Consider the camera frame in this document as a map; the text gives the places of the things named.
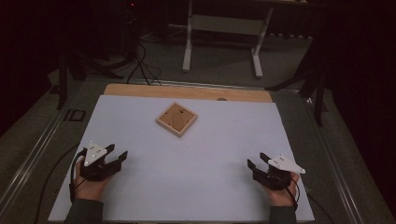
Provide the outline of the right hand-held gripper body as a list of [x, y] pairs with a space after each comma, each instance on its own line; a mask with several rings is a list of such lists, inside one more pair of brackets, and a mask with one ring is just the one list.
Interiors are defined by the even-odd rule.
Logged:
[[253, 174], [253, 179], [271, 190], [286, 189], [290, 185], [291, 173], [304, 174], [305, 169], [294, 161], [280, 154], [269, 160], [265, 175]]

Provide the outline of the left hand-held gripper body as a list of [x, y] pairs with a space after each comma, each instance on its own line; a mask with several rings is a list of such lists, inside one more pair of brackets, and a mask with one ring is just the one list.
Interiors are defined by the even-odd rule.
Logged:
[[94, 142], [90, 142], [83, 152], [85, 159], [80, 166], [80, 175], [88, 181], [102, 181], [121, 170], [118, 167], [107, 166], [105, 158], [109, 153]]

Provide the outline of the wooden picture frame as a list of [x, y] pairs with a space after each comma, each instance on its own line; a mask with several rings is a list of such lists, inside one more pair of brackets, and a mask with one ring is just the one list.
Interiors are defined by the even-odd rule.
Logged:
[[175, 136], [181, 137], [197, 118], [196, 113], [177, 102], [173, 102], [156, 118], [156, 123]]

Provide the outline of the person's right hand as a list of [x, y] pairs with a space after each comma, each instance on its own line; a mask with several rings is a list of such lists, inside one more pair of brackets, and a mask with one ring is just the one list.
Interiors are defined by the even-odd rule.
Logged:
[[271, 190], [268, 189], [267, 187], [264, 187], [265, 192], [268, 194], [271, 206], [294, 207], [297, 204], [296, 201], [296, 194], [298, 187], [297, 183], [299, 181], [300, 176], [295, 173], [291, 173], [290, 177], [291, 177], [291, 181], [287, 189]]

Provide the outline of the person's left hand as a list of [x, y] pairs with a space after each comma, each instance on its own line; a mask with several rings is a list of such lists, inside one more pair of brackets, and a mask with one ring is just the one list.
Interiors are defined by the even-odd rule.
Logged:
[[73, 180], [75, 198], [81, 200], [101, 201], [106, 185], [112, 179], [112, 176], [102, 181], [88, 181], [80, 175], [81, 164], [82, 160], [79, 160], [76, 164], [76, 176]]

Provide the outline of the white table mat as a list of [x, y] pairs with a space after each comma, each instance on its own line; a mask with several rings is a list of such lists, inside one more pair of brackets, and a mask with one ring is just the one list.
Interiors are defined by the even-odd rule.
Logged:
[[197, 120], [180, 137], [156, 122], [171, 98], [103, 95], [81, 146], [128, 157], [103, 195], [110, 222], [263, 222], [269, 201], [247, 162], [293, 157], [274, 103], [182, 99]]

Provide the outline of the black tripod stand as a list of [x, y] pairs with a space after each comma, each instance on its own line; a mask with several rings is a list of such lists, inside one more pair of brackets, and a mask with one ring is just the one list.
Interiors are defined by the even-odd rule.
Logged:
[[293, 83], [304, 80], [304, 84], [298, 90], [298, 93], [302, 98], [309, 98], [313, 93], [316, 94], [314, 119], [317, 125], [321, 126], [321, 111], [323, 107], [326, 75], [327, 62], [325, 54], [318, 48], [310, 47], [299, 63], [293, 77], [276, 84], [275, 86], [267, 87], [266, 89], [268, 91], [279, 91]]

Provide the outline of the dark equipment with red light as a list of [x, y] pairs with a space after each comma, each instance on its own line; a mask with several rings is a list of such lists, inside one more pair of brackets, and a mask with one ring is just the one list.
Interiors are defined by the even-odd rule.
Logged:
[[132, 59], [136, 52], [137, 30], [138, 30], [138, 4], [137, 0], [123, 0], [125, 5], [125, 20], [127, 32], [127, 51], [126, 57]]

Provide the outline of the metal floor rail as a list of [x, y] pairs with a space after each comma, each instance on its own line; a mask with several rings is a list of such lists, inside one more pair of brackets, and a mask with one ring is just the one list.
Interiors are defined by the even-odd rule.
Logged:
[[81, 85], [70, 84], [60, 109], [58, 95], [46, 93], [0, 137], [0, 219], [18, 198]]
[[337, 163], [337, 159], [334, 157], [332, 153], [332, 148], [329, 144], [329, 141], [326, 139], [323, 131], [317, 125], [317, 122], [314, 118], [312, 110], [314, 109], [313, 101], [308, 99], [303, 99], [304, 108], [307, 111], [308, 117], [311, 120], [311, 123], [314, 125], [315, 132], [318, 135], [319, 143], [321, 144], [324, 154], [325, 160], [330, 167], [330, 173], [332, 175], [333, 183], [337, 188], [338, 194], [340, 196], [341, 202], [345, 207], [346, 214], [348, 216], [350, 224], [364, 224], [361, 213], [354, 201], [354, 198], [351, 194], [351, 190], [349, 185], [347, 184], [342, 170], [340, 169], [339, 164]]

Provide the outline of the white metal desk frame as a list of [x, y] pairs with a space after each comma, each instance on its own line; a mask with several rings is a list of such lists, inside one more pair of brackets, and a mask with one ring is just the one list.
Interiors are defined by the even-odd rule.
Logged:
[[264, 19], [262, 21], [200, 15], [193, 13], [193, 0], [189, 0], [187, 42], [184, 52], [182, 71], [189, 72], [191, 70], [192, 31], [199, 30], [240, 35], [256, 35], [258, 37], [258, 42], [257, 45], [250, 50], [250, 53], [256, 78], [263, 78], [260, 51], [273, 11], [274, 9], [269, 7], [264, 14]]

